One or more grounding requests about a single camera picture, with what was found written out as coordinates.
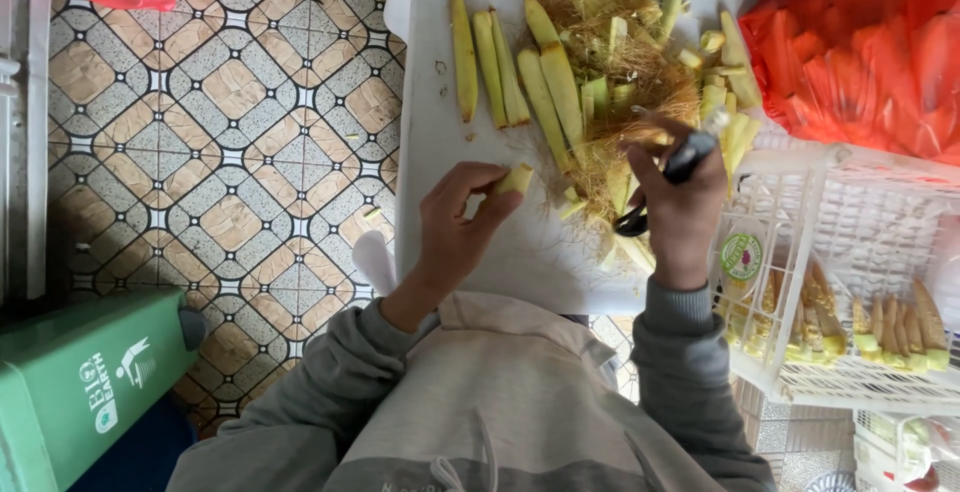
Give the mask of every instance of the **white cutting board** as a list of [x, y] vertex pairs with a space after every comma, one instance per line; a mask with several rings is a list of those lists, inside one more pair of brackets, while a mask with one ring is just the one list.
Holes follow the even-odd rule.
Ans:
[[[489, 6], [497, 8], [508, 40], [516, 40], [522, 33], [523, 0], [464, 1], [470, 15]], [[743, 7], [745, 12], [757, 0], [688, 1], [690, 14], [678, 20], [675, 36], [695, 41], [701, 29], [716, 27], [721, 5], [737, 12]], [[527, 163], [540, 170], [545, 160], [538, 154], [544, 142], [536, 124], [505, 132], [494, 128], [482, 79], [473, 122], [462, 122], [448, 0], [412, 0], [407, 43], [395, 220], [400, 276], [420, 256], [418, 204], [456, 163]], [[520, 49], [514, 47], [513, 54]], [[467, 141], [470, 134], [473, 140]], [[555, 171], [552, 166], [546, 167]], [[578, 229], [577, 220], [581, 218], [562, 222], [558, 210], [546, 204], [544, 181], [534, 179], [524, 203], [498, 229], [483, 261], [464, 281], [462, 290], [507, 295], [557, 314], [640, 313], [644, 309], [646, 275], [629, 260], [601, 272], [597, 238]]]

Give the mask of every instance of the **green trash bin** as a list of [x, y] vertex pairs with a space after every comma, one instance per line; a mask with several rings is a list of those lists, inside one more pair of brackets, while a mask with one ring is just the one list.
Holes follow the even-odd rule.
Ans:
[[197, 359], [176, 288], [83, 302], [0, 331], [0, 492], [63, 492]]

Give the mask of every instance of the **green sticker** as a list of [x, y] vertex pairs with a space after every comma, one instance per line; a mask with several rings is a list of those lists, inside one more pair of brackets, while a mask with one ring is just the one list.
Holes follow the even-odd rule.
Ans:
[[734, 233], [726, 238], [720, 250], [720, 266], [726, 276], [749, 281], [761, 272], [763, 247], [761, 241], [747, 233]]

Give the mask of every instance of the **hoodie drawstring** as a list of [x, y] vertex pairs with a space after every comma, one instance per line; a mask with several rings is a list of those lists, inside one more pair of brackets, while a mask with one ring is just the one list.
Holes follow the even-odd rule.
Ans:
[[[487, 430], [487, 423], [484, 423], [480, 410], [474, 408], [474, 412], [477, 414], [477, 419], [480, 420], [480, 432], [483, 435], [483, 446], [486, 452], [486, 466], [489, 468], [489, 488], [487, 492], [497, 492], [498, 465], [497, 456], [494, 453], [494, 443], [490, 440], [490, 432]], [[430, 462], [430, 474], [446, 487], [446, 492], [466, 492], [462, 482], [460, 482], [460, 475], [457, 474], [457, 470], [453, 469], [453, 465], [445, 456], [437, 456]]]

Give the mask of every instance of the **hand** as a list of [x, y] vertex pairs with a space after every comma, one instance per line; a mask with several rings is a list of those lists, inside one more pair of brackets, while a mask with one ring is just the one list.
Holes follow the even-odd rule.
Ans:
[[[689, 126], [652, 117], [655, 125], [674, 136], [674, 142], [694, 132]], [[690, 180], [670, 184], [653, 156], [638, 143], [621, 142], [640, 188], [629, 206], [647, 199], [650, 248], [656, 256], [653, 278], [666, 290], [697, 290], [707, 281], [707, 261], [720, 210], [726, 199], [727, 172], [717, 147], [694, 170]], [[668, 157], [672, 150], [667, 150]]]
[[520, 206], [523, 195], [507, 192], [490, 198], [472, 219], [464, 217], [467, 199], [490, 192], [508, 171], [494, 164], [460, 162], [423, 198], [419, 260], [380, 304], [380, 313], [391, 325], [413, 333], [474, 272], [494, 232]]

